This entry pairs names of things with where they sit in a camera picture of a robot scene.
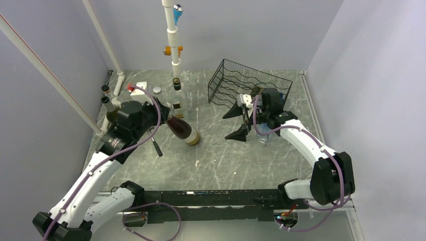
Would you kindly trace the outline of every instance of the marble floor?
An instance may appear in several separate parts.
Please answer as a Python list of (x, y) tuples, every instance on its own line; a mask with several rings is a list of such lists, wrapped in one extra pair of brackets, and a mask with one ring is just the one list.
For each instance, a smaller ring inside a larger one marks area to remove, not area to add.
[[(305, 127), (318, 137), (298, 72), (265, 72), (293, 81), (284, 109), (296, 114)], [(166, 92), (172, 89), (171, 71), (125, 71), (125, 74), (121, 96), (127, 100), (130, 100), (130, 94), (125, 90), (128, 83), (147, 81), (151, 88), (160, 86)], [(189, 147), (176, 138), (166, 125), (162, 125), (155, 139), (164, 156), (157, 156), (151, 142), (138, 147), (108, 181), (104, 191), (120, 186), (127, 180), (138, 183), (146, 190), (276, 188), (284, 181), (309, 176), (311, 167), (308, 162), (282, 138), (274, 136), (264, 145), (258, 142), (255, 131), (251, 131), (245, 143), (224, 139), (240, 127), (242, 119), (222, 119), (228, 107), (208, 103), (207, 84), (213, 74), (214, 71), (190, 70), (184, 71), (181, 78), (188, 89), (188, 122), (201, 134), (201, 142)], [(116, 81), (117, 76), (113, 75), (111, 88)], [(102, 107), (98, 124), (102, 123), (105, 112)], [(94, 135), (86, 165), (98, 141), (99, 138)]]

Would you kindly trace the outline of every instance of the wine bottle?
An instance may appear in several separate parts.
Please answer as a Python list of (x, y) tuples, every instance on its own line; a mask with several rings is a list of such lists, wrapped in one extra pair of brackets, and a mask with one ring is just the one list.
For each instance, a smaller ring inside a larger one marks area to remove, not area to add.
[(194, 146), (199, 143), (201, 139), (200, 134), (186, 121), (169, 115), (166, 123), (172, 132), (189, 146)]
[(100, 100), (106, 107), (106, 119), (111, 123), (117, 121), (117, 112), (120, 110), (120, 108), (114, 106), (108, 96), (104, 96)]
[(179, 78), (173, 78), (173, 88), (175, 91), (171, 95), (171, 104), (173, 114), (185, 120), (188, 120), (188, 101), (186, 100), (186, 91), (182, 88), (182, 83)]

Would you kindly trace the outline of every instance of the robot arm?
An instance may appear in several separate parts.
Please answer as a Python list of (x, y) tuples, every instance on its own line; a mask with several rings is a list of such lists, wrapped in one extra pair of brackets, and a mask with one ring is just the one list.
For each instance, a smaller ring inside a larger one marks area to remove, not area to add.
[[(170, 109), (159, 106), (162, 116), (168, 116)], [(110, 197), (91, 207), (105, 183), (133, 150), (119, 155), (118, 152), (135, 145), (158, 120), (154, 106), (147, 102), (124, 102), (117, 115), (117, 121), (101, 138), (96, 153), (68, 193), (48, 213), (39, 212), (34, 217), (33, 224), (42, 236), (48, 232), (49, 240), (90, 240), (92, 233), (114, 215), (144, 203), (144, 189), (128, 181)]]
[(258, 109), (254, 113), (254, 101), (250, 95), (240, 94), (237, 101), (223, 118), (243, 116), (241, 127), (225, 137), (228, 140), (246, 141), (246, 135), (253, 125), (266, 123), (268, 128), (276, 130), (278, 136), (289, 141), (307, 159), (312, 167), (312, 178), (290, 180), (278, 186), (284, 199), (312, 199), (326, 205), (340, 198), (340, 182), (337, 167), (327, 155), (337, 161), (343, 174), (344, 195), (355, 191), (352, 161), (345, 152), (337, 153), (312, 135), (290, 111), (283, 111), (280, 93), (275, 88), (265, 88), (258, 101)]

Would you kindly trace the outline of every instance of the gray wall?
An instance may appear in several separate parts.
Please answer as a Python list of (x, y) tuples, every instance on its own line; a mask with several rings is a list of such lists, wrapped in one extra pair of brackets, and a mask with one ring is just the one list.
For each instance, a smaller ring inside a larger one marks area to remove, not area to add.
[[(71, 1), (2, 1), (0, 10), (96, 117), (107, 68)], [(77, 179), (92, 130), (2, 32), (0, 76), (0, 239), (40, 240), (31, 221)]]
[[(171, 69), (171, 57), (162, 53), (168, 41), (161, 0), (91, 2), (123, 69)], [(307, 69), (342, 2), (175, 1), (184, 8), (178, 22), (182, 68), (216, 69), (228, 58), (257, 69)]]
[(426, 3), (345, 0), (308, 68), (326, 141), (352, 156), (366, 240), (424, 240)]

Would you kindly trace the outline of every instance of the white pvc pipe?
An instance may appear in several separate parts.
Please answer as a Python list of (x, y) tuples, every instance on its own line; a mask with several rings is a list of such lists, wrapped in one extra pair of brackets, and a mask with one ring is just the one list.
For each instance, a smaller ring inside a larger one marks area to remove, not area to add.
[(174, 24), (173, 0), (162, 0), (167, 21), (167, 38), (172, 55), (172, 68), (174, 77), (180, 77), (182, 67), (178, 51), (178, 28)]
[[(90, 16), (90, 19), (93, 22), (93, 25), (94, 25), (94, 27), (97, 31), (97, 34), (99, 35), (100, 40), (103, 43), (103, 46), (106, 49), (106, 52), (108, 53), (113, 65), (114, 65), (114, 68), (117, 71), (118, 79), (117, 79), (117, 84), (114, 88), (114, 95), (118, 96), (120, 94), (120, 89), (123, 85), (123, 82), (124, 82), (124, 79), (126, 78), (126, 76), (124, 75), (123, 70), (120, 68), (120, 65), (117, 61), (117, 58), (114, 55), (113, 49), (111, 48), (111, 45), (109, 44), (108, 39), (107, 39), (105, 33), (103, 32), (102, 27), (100, 26), (99, 20), (97, 19), (96, 14), (94, 13), (94, 10), (93, 10), (93, 7), (92, 7), (90, 1), (89, 0), (82, 0), (82, 2), (84, 4), (84, 7), (86, 8), (87, 13)], [(108, 122), (107, 118), (105, 118), (103, 120), (103, 123), (102, 123), (102, 127), (101, 127), (102, 133), (101, 134), (107, 132), (108, 125), (109, 125), (109, 122)]]
[(74, 99), (71, 93), (63, 86), (59, 79), (50, 71), (29, 45), (21, 38), (14, 28), (0, 14), (0, 29), (7, 38), (21, 51), (21, 53), (37, 68), (37, 70), (53, 85), (70, 106), (83, 118), (83, 120), (96, 132), (102, 133), (94, 120), (83, 110), (81, 105)]
[(117, 74), (120, 75), (123, 73), (122, 69), (119, 66), (119, 63), (117, 62), (117, 58), (114, 55), (113, 49), (111, 48), (111, 45), (108, 43), (107, 37), (105, 36), (105, 33), (102, 30), (102, 27), (100, 26), (100, 23), (96, 17), (96, 14), (93, 11), (92, 5), (90, 4), (89, 0), (82, 0), (84, 7), (86, 7), (86, 11), (90, 16), (90, 19), (93, 22), (93, 25), (97, 31), (97, 34), (99, 34), (100, 40), (103, 43), (103, 46), (106, 48), (106, 52), (110, 56), (111, 61), (113, 62), (114, 68), (117, 71)]

